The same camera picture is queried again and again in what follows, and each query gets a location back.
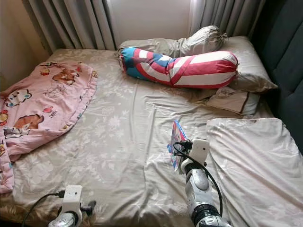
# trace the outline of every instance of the cartoon character print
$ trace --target cartoon character print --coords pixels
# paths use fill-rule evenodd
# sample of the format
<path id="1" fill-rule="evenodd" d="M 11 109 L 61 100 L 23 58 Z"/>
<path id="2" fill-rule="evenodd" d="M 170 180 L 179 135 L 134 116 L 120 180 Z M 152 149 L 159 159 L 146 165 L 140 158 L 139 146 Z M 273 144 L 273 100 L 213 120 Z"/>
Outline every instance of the cartoon character print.
<path id="1" fill-rule="evenodd" d="M 18 89 L 9 94 L 6 98 L 6 106 L 14 107 L 29 99 L 32 96 L 28 89 Z"/>
<path id="2" fill-rule="evenodd" d="M 50 106 L 50 107 L 44 108 L 43 112 L 44 113 L 50 113 L 52 111 L 52 109 L 53 109 L 53 106 Z"/>
<path id="3" fill-rule="evenodd" d="M 3 126 L 3 125 L 5 125 L 7 123 L 6 120 L 9 117 L 7 113 L 8 113 L 7 110 L 2 110 L 0 112 L 0 126 Z"/>
<path id="4" fill-rule="evenodd" d="M 4 143 L 3 141 L 1 140 L 1 143 L 0 143 L 0 157 L 5 153 L 5 148 L 4 148 Z"/>
<path id="5" fill-rule="evenodd" d="M 30 129 L 17 129 L 14 127 L 4 128 L 4 136 L 6 139 L 19 138 L 28 135 Z"/>
<path id="6" fill-rule="evenodd" d="M 66 124 L 66 125 L 63 126 L 62 129 L 60 129 L 60 131 L 68 130 L 70 127 L 71 127 L 71 124 Z"/>
<path id="7" fill-rule="evenodd" d="M 14 127 L 17 129 L 24 129 L 24 130 L 37 129 L 38 124 L 40 124 L 43 121 L 44 121 L 44 117 L 39 116 L 38 114 L 23 116 L 16 121 Z"/>
<path id="8" fill-rule="evenodd" d="M 80 65 L 77 66 L 76 71 L 77 72 L 82 72 L 82 69 L 81 69 Z"/>
<path id="9" fill-rule="evenodd" d="M 62 82 L 66 85 L 72 85 L 75 82 L 74 77 L 78 77 L 79 74 L 75 70 L 63 69 L 62 72 L 53 76 L 53 80 Z"/>
<path id="10" fill-rule="evenodd" d="M 43 69 L 41 69 L 40 70 L 40 74 L 42 75 L 42 76 L 47 76 L 47 75 L 49 75 L 49 69 L 48 68 L 43 68 Z"/>
<path id="11" fill-rule="evenodd" d="M 91 76 L 92 76 L 92 77 L 98 78 L 98 73 L 97 73 L 97 71 L 94 71 L 94 70 L 93 70 L 93 71 L 91 72 Z"/>
<path id="12" fill-rule="evenodd" d="M 56 87 L 51 87 L 47 91 L 45 91 L 43 94 L 45 94 L 47 97 L 55 98 L 58 95 L 63 95 L 65 91 L 64 85 L 57 85 Z"/>
<path id="13" fill-rule="evenodd" d="M 44 64 L 40 64 L 41 66 L 46 66 L 46 67 L 57 67 L 58 63 L 56 62 L 46 62 Z"/>

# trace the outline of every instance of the mattress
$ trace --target mattress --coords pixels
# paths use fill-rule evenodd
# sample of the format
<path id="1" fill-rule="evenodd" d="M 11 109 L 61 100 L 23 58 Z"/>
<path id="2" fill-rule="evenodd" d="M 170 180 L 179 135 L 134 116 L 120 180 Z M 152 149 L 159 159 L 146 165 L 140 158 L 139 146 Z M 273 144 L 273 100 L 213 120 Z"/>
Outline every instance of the mattress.
<path id="1" fill-rule="evenodd" d="M 123 74 L 114 51 L 57 50 L 49 60 L 76 60 L 93 67 L 99 75 L 97 91 L 70 132 L 13 164 L 15 188 L 0 195 L 0 219 L 22 222 L 41 196 L 80 184 L 82 204 L 97 201 L 83 227 L 191 227 L 185 176 L 174 172 L 166 149 L 173 121 L 192 139 L 206 138 L 210 119 L 243 117 L 203 106 L 201 90 L 170 88 Z M 261 102 L 254 118 L 270 116 Z M 213 171 L 211 161 L 208 169 Z M 218 207 L 215 189 L 213 196 Z M 38 205 L 28 225 L 47 226 L 61 201 L 48 198 Z M 226 209 L 223 216 L 229 218 Z"/>

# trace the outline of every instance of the power cord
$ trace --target power cord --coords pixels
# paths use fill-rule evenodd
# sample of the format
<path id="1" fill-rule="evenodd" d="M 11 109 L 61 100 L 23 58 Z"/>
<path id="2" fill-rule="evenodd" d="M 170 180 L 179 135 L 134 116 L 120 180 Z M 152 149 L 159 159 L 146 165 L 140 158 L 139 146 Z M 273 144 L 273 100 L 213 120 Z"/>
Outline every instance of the power cord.
<path id="1" fill-rule="evenodd" d="M 22 221 L 22 225 L 21 227 L 25 227 L 25 221 L 26 219 L 28 218 L 29 214 L 33 211 L 33 209 L 35 208 L 35 206 L 40 202 L 42 201 L 43 199 L 45 199 L 46 197 L 48 196 L 59 196 L 59 198 L 63 198 L 64 197 L 64 194 L 65 194 L 65 190 L 61 190 L 59 192 L 55 192 L 55 193 L 49 193 L 49 194 L 46 194 L 44 196 L 42 196 L 40 199 L 38 199 L 33 205 L 32 207 L 30 208 L 30 210 L 26 213 L 23 221 Z"/>
<path id="2" fill-rule="evenodd" d="M 183 147 L 184 147 L 184 150 L 188 150 L 188 149 L 191 149 L 192 142 L 190 142 L 190 141 L 175 142 L 175 143 L 173 144 L 173 147 L 174 147 L 174 149 L 177 151 L 177 153 L 174 153 L 174 155 L 189 158 L 189 159 L 192 160 L 194 163 L 198 164 L 198 165 L 204 170 L 204 172 L 206 173 L 206 175 L 210 177 L 210 179 L 211 179 L 212 182 L 214 183 L 214 186 L 216 187 L 216 190 L 217 190 L 217 192 L 218 192 L 219 203 L 220 203 L 220 212 L 219 212 L 219 214 L 220 214 L 220 216 L 222 217 L 222 213 L 223 213 L 222 195 L 221 195 L 220 189 L 219 189 L 219 187 L 218 187 L 216 181 L 214 180 L 213 176 L 210 174 L 210 172 L 209 172 L 201 163 L 199 163 L 197 160 L 195 160 L 195 159 L 192 158 L 191 156 L 187 155 L 187 154 L 184 153 L 183 151 L 180 151 L 178 148 L 176 148 L 176 145 L 177 145 L 177 144 L 183 146 Z"/>

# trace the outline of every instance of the gray upholstered headboard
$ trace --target gray upholstered headboard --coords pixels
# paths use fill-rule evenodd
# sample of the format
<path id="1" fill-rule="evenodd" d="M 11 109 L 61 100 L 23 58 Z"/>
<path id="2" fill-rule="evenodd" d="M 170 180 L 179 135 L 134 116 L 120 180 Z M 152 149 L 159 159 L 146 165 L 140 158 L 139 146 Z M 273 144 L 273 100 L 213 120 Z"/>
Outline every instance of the gray upholstered headboard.
<path id="1" fill-rule="evenodd" d="M 303 0 L 267 0 L 252 42 L 279 86 L 267 102 L 303 154 Z"/>

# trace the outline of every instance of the cartoon print blanket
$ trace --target cartoon print blanket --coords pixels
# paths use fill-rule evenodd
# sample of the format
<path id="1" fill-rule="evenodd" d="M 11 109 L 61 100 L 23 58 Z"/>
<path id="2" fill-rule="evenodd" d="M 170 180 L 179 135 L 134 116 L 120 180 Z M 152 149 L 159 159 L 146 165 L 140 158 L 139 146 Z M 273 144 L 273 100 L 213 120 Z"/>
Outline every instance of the cartoon print blanket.
<path id="1" fill-rule="evenodd" d="M 44 62 L 0 93 L 0 193 L 13 190 L 11 162 L 77 122 L 95 93 L 97 77 L 84 63 Z"/>

